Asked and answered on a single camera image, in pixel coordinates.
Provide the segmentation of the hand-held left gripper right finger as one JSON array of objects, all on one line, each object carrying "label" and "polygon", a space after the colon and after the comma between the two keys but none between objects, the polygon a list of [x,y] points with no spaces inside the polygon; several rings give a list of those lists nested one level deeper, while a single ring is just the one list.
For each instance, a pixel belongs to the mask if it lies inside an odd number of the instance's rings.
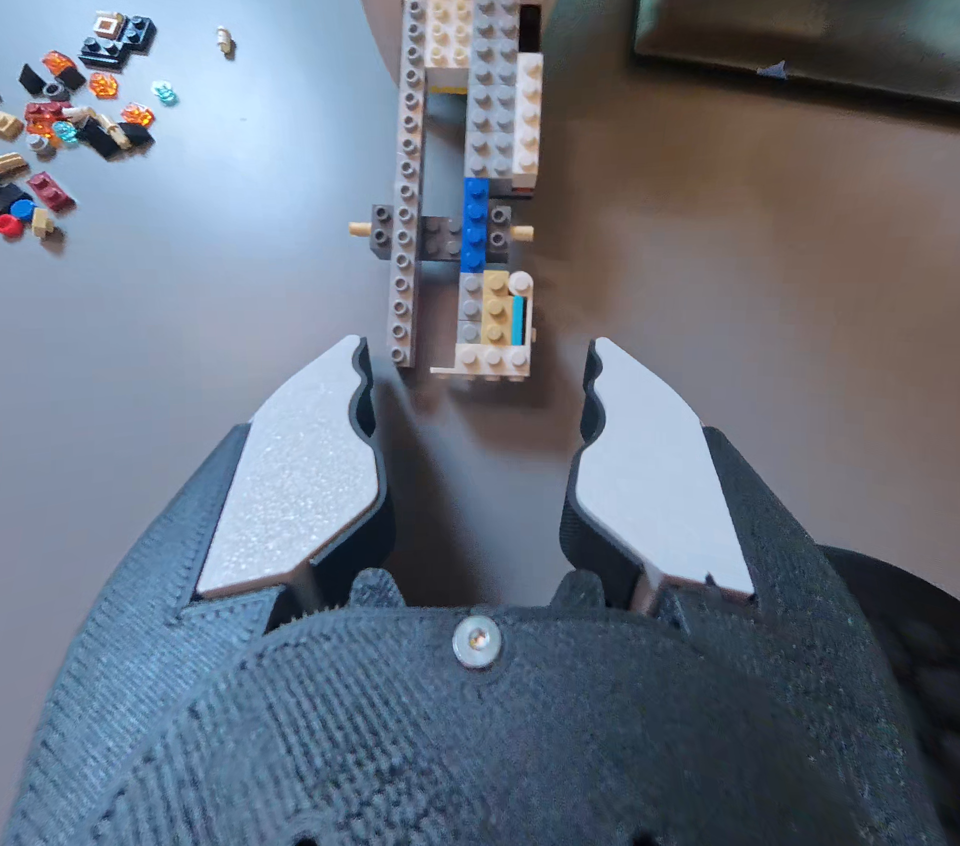
[{"label": "hand-held left gripper right finger", "polygon": [[658,375],[590,341],[577,449],[560,517],[569,564],[615,610],[654,616],[669,590],[736,605],[755,596],[705,428]]}]

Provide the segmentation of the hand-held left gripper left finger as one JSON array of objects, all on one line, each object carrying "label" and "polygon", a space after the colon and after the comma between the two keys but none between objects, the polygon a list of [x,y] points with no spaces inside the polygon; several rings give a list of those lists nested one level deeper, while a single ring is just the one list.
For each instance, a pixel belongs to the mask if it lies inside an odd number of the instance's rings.
[{"label": "hand-held left gripper left finger", "polygon": [[303,610],[344,602],[387,556],[387,478],[376,442],[367,340],[311,361],[253,415],[196,594],[276,586]]}]

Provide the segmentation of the grey lego model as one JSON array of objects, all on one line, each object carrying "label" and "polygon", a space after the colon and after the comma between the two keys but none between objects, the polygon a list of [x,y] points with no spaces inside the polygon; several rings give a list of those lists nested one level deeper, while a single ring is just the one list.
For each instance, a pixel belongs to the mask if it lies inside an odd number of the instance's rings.
[{"label": "grey lego model", "polygon": [[[534,192],[541,153],[544,56],[522,51],[520,0],[404,0],[397,148],[391,204],[349,233],[390,264],[387,352],[415,362],[419,275],[459,267],[453,362],[432,375],[520,383],[531,373],[534,279],[510,266],[534,240],[512,202]],[[465,97],[462,204],[424,213],[426,108],[432,95]]]}]

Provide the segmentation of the black lego plate assembly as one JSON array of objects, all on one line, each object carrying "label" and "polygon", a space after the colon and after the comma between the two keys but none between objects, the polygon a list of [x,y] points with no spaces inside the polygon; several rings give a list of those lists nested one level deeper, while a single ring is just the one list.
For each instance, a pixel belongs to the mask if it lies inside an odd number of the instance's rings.
[{"label": "black lego plate assembly", "polygon": [[99,11],[78,60],[90,70],[122,72],[131,55],[149,51],[156,34],[157,26],[148,16]]}]

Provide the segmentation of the pile of loose lego pieces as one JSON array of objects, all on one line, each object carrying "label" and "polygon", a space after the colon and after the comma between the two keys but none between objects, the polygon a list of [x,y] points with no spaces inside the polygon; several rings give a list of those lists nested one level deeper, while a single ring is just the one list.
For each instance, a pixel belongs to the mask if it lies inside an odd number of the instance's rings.
[{"label": "pile of loose lego pieces", "polygon": [[[2,140],[14,142],[25,136],[33,156],[44,165],[66,148],[84,147],[112,163],[148,151],[154,144],[151,108],[129,103],[119,119],[90,106],[77,105],[76,94],[87,88],[98,98],[112,99],[118,93],[116,72],[149,49],[148,24],[129,25],[126,38],[108,41],[90,36],[78,55],[89,70],[80,72],[75,60],[52,50],[42,64],[48,77],[24,63],[17,77],[29,101],[22,117],[2,111]],[[47,169],[35,169],[20,153],[2,153],[2,238],[18,240],[30,229],[40,240],[59,235],[58,218],[76,208],[76,199]]]}]

